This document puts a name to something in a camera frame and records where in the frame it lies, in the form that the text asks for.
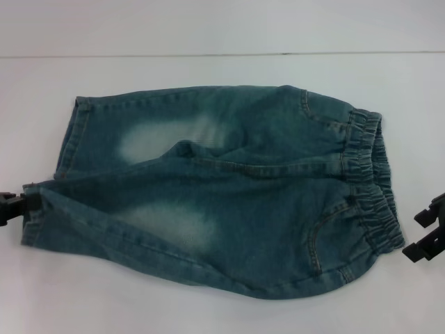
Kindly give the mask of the blue denim shorts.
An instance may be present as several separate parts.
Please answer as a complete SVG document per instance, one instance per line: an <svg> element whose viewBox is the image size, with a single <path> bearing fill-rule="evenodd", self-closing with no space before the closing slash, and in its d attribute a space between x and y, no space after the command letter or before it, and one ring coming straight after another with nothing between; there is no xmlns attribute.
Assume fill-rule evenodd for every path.
<svg viewBox="0 0 445 334"><path fill-rule="evenodd" d="M379 113L293 86L78 97L22 244L258 299L403 247Z"/></svg>

